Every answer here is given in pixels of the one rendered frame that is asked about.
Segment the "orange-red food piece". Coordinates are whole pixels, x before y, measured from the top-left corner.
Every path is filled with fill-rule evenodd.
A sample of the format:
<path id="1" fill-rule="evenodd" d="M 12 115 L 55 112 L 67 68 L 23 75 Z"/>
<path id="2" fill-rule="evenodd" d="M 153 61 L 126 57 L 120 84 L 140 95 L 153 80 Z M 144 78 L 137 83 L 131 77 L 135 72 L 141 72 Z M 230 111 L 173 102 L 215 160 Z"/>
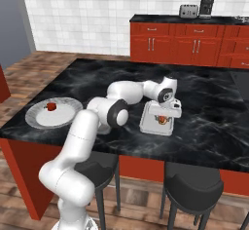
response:
<path id="1" fill-rule="evenodd" d="M 155 119 L 161 125 L 165 125 L 170 121 L 170 118 L 166 116 L 156 116 Z"/>

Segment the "red island cabinet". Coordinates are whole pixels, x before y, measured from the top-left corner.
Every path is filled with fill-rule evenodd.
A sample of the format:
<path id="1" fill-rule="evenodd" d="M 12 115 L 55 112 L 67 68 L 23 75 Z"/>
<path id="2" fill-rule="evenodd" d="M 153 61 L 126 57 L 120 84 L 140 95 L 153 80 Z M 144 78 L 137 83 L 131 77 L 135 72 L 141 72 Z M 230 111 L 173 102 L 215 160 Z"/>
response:
<path id="1" fill-rule="evenodd" d="M 38 178 L 41 167 L 53 159 L 61 146 L 0 138 L 0 147 L 18 185 L 30 217 L 40 220 L 53 193 Z M 163 161 L 121 155 L 120 175 L 162 181 Z M 221 170 L 224 191 L 230 195 L 249 196 L 249 172 Z"/>

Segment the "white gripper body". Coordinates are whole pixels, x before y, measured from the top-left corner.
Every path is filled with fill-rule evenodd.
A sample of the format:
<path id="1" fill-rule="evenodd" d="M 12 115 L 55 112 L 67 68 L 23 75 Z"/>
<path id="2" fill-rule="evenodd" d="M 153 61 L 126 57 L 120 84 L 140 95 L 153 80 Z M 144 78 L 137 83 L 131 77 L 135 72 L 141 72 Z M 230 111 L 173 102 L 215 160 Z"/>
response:
<path id="1" fill-rule="evenodd" d="M 152 104 L 149 108 L 149 113 L 157 116 L 180 118 L 182 108 L 178 104 L 175 104 L 172 108 L 164 108 L 158 104 Z"/>

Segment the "white tupperware container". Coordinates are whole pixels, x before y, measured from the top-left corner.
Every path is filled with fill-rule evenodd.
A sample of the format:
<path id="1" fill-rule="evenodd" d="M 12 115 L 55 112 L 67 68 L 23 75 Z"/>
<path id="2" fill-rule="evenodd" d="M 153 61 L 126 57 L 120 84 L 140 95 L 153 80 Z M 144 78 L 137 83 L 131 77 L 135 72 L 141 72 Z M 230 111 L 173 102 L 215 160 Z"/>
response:
<path id="1" fill-rule="evenodd" d="M 144 134 L 158 134 L 166 136 L 172 135 L 173 126 L 174 126 L 174 117 L 169 117 L 170 121 L 165 125 L 159 124 L 155 119 L 157 115 L 149 113 L 149 108 L 152 104 L 158 104 L 158 103 L 151 100 L 147 102 L 144 106 L 144 110 L 139 125 L 140 131 Z"/>

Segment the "silver toaster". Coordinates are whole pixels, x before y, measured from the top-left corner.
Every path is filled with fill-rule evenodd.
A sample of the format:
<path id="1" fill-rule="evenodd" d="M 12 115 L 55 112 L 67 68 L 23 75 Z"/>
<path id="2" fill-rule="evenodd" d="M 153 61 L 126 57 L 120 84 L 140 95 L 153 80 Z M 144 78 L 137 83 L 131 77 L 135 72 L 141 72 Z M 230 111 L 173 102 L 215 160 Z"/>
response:
<path id="1" fill-rule="evenodd" d="M 198 14 L 198 5 L 181 5 L 179 17 L 181 19 L 195 19 Z"/>

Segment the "red side cabinet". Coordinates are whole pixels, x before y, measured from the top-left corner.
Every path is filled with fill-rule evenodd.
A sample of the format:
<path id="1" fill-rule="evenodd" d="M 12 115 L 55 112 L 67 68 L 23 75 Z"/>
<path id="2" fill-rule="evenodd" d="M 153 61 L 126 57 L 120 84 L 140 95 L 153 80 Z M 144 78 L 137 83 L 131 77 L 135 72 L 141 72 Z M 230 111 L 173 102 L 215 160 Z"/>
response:
<path id="1" fill-rule="evenodd" d="M 4 76 L 2 66 L 0 65 L 0 103 L 11 96 L 7 81 Z"/>

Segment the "red base cupboards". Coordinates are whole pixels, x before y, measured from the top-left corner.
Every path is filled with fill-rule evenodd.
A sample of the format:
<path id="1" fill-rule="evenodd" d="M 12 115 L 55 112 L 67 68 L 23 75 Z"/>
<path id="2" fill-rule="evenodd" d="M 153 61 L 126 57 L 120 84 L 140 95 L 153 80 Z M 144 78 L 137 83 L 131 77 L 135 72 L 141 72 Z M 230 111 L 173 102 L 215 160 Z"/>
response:
<path id="1" fill-rule="evenodd" d="M 249 25 L 132 22 L 130 60 L 249 70 Z"/>

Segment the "black bar stool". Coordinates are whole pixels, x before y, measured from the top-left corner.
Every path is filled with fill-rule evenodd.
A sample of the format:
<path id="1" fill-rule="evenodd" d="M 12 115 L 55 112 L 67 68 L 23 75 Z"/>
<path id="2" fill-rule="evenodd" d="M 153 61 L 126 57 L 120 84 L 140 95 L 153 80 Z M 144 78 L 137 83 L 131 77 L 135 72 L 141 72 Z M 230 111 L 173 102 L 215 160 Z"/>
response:
<path id="1" fill-rule="evenodd" d="M 92 151 L 86 161 L 75 166 L 75 170 L 93 182 L 101 230 L 106 230 L 103 189 L 112 178 L 116 182 L 117 210 L 121 210 L 119 156 Z"/>
<path id="2" fill-rule="evenodd" d="M 223 191 L 224 182 L 218 169 L 165 162 L 160 218 L 168 197 L 171 205 L 167 230 L 173 230 L 177 210 L 192 214 L 194 224 L 200 220 L 197 230 L 204 230 Z"/>

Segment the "black coffee machine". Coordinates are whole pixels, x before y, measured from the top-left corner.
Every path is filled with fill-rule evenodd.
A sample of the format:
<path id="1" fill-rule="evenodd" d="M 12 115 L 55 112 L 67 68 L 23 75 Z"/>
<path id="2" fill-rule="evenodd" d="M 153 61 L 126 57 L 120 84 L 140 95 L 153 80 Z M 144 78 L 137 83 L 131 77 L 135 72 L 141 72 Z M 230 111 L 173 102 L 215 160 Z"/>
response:
<path id="1" fill-rule="evenodd" d="M 210 19 L 213 4 L 214 4 L 214 0 L 200 0 L 198 16 L 201 19 Z"/>

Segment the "large grey plate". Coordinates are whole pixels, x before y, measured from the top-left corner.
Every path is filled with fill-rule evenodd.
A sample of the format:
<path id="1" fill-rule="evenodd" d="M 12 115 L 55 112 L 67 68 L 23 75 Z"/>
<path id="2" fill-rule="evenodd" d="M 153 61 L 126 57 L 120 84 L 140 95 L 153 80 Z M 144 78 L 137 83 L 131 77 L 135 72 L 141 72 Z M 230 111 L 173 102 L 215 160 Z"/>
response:
<path id="1" fill-rule="evenodd" d="M 54 102 L 56 110 L 49 111 L 47 104 Z M 26 123 L 35 129 L 55 129 L 69 125 L 83 105 L 72 97 L 52 97 L 32 105 L 25 114 Z"/>

